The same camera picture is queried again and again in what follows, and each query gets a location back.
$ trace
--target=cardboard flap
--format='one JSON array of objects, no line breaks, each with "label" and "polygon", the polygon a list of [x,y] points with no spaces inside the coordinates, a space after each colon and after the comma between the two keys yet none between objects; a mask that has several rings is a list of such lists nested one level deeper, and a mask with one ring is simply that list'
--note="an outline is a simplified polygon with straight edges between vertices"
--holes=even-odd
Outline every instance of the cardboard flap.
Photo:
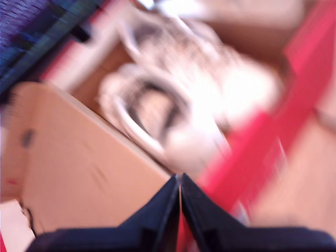
[{"label": "cardboard flap", "polygon": [[[169,179],[139,148],[71,95],[31,83],[17,93],[2,172],[5,179],[21,174],[17,181],[21,200],[32,213],[36,233],[119,225]],[[27,130],[32,133],[23,147]],[[16,157],[23,160],[8,160]],[[20,192],[12,193],[6,181],[3,188],[15,196]]]},{"label": "cardboard flap", "polygon": [[28,145],[32,123],[39,103],[39,88],[35,82],[18,85],[10,96],[6,146],[2,146],[1,201],[19,199],[28,163]]}]

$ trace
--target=red surface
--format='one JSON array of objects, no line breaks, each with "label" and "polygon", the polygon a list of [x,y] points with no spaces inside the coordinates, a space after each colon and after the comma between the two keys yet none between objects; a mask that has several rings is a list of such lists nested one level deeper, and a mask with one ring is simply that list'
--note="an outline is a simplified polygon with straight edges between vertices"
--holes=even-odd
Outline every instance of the red surface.
[{"label": "red surface", "polygon": [[[235,143],[232,156],[213,160],[199,180],[207,195],[227,212],[233,214],[238,201],[248,212],[276,172],[281,147],[290,149],[325,91],[332,74],[335,24],[336,1],[320,1],[283,52],[292,73],[281,108],[272,116],[260,114],[241,142]],[[191,232],[181,218],[177,251],[182,252],[190,240]]]},{"label": "red surface", "polygon": [[2,235],[1,235],[1,233],[0,233],[0,251],[1,251],[1,252],[7,252],[6,247],[5,247],[4,240],[2,239]]}]

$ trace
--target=black object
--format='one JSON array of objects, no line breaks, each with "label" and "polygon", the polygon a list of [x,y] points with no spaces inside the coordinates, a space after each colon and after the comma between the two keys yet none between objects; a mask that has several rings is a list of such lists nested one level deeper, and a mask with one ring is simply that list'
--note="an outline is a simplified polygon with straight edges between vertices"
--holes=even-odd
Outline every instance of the black object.
[{"label": "black object", "polygon": [[63,229],[43,234],[36,237],[27,252],[175,251],[180,202],[202,252],[336,250],[335,241],[324,232],[301,227],[248,228],[214,204],[183,174],[173,176],[119,227]]},{"label": "black object", "polygon": [[29,73],[68,35],[87,41],[90,34],[80,26],[103,3],[103,0],[49,1],[49,5],[25,27],[1,52],[0,100],[19,81],[31,80]]}]

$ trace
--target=black plastic part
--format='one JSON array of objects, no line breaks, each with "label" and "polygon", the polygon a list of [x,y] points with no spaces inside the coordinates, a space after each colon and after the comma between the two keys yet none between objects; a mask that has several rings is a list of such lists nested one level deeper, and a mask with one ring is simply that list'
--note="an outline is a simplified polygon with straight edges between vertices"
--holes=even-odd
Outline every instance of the black plastic part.
[{"label": "black plastic part", "polygon": [[333,238],[303,227],[248,228],[213,203],[187,176],[181,182],[182,212],[202,252],[236,250],[336,250]]}]

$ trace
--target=wooden floor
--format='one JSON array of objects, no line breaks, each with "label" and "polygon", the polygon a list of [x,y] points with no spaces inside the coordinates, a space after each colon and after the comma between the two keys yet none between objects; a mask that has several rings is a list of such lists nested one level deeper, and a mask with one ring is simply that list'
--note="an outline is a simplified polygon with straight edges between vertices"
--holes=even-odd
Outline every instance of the wooden floor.
[{"label": "wooden floor", "polygon": [[318,107],[334,129],[312,116],[288,154],[286,171],[255,205],[252,225],[307,226],[336,239],[336,73],[327,93]]}]

